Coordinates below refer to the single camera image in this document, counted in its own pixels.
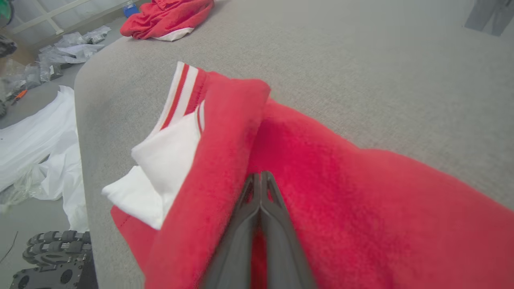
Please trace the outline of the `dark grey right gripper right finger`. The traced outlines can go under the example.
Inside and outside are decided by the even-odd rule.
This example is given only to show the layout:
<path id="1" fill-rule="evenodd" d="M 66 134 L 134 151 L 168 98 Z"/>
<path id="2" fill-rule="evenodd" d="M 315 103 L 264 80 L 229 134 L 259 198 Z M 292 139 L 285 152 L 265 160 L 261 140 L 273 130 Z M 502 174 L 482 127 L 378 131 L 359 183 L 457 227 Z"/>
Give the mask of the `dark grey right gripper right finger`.
<path id="1" fill-rule="evenodd" d="M 269 289 L 316 289 L 314 275 L 271 172 L 262 172 L 262 225 Z"/>

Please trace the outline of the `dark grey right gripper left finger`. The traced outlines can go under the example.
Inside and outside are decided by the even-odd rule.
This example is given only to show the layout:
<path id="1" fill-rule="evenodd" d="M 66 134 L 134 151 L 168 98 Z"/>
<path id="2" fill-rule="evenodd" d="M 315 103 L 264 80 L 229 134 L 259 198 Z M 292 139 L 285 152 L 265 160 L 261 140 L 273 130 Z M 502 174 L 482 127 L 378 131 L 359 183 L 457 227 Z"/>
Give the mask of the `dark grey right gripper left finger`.
<path id="1" fill-rule="evenodd" d="M 259 174 L 246 178 L 224 234 L 204 274 L 202 289 L 249 289 L 253 231 L 259 216 Z"/>

